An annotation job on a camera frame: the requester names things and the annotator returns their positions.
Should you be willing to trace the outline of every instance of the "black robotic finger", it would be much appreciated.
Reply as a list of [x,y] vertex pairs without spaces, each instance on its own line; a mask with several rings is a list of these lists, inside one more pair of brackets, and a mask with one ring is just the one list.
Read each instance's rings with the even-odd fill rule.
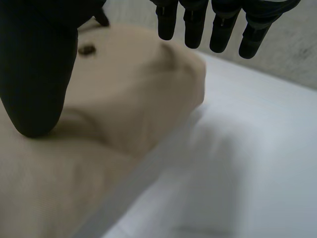
[[222,53],[229,42],[233,27],[241,10],[240,0],[212,0],[212,9],[216,13],[210,40],[210,49]]
[[243,32],[239,55],[245,59],[253,58],[272,23],[281,15],[269,18],[254,18],[247,15],[248,25]]
[[104,27],[110,26],[109,20],[102,8],[96,11],[95,19],[101,26],[104,26]]
[[156,6],[158,16],[158,36],[170,40],[174,35],[178,0],[151,0]]
[[180,0],[185,8],[185,45],[196,49],[202,40],[209,0]]
[[239,55],[245,59],[255,56],[272,23],[283,13],[297,6],[300,0],[243,0],[248,25],[243,33]]

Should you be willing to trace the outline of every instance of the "gray wall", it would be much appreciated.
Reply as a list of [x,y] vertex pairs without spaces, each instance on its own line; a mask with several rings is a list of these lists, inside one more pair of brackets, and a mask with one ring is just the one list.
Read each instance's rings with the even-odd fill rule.
[[[112,23],[130,23],[157,28],[155,5],[149,0],[107,0],[106,13]],[[174,39],[184,42],[184,9],[178,8]],[[317,89],[317,0],[302,0],[270,28],[257,55],[250,60],[239,57],[238,49],[246,27],[240,13],[227,49],[215,54],[209,49],[214,12],[207,11],[205,30],[199,50]]]

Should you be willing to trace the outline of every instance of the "beige fabric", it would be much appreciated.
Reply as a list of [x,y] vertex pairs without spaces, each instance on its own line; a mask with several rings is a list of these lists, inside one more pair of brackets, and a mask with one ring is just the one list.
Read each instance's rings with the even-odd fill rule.
[[19,135],[0,106],[0,238],[68,238],[204,97],[188,49],[127,26],[82,32],[65,108],[47,138]]

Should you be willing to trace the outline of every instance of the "white surface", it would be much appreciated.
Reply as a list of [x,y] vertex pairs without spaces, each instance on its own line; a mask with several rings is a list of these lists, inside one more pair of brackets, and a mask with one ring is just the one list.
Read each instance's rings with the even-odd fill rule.
[[203,57],[204,104],[76,237],[317,237],[317,93]]

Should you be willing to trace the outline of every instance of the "stain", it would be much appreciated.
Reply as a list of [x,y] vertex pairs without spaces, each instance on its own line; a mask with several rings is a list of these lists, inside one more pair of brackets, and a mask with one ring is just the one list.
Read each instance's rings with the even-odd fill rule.
[[81,56],[89,56],[96,53],[96,47],[93,44],[86,44],[78,49],[78,53]]
[[300,61],[307,60],[313,53],[312,47],[301,48],[298,50],[298,53],[295,55],[295,58]]

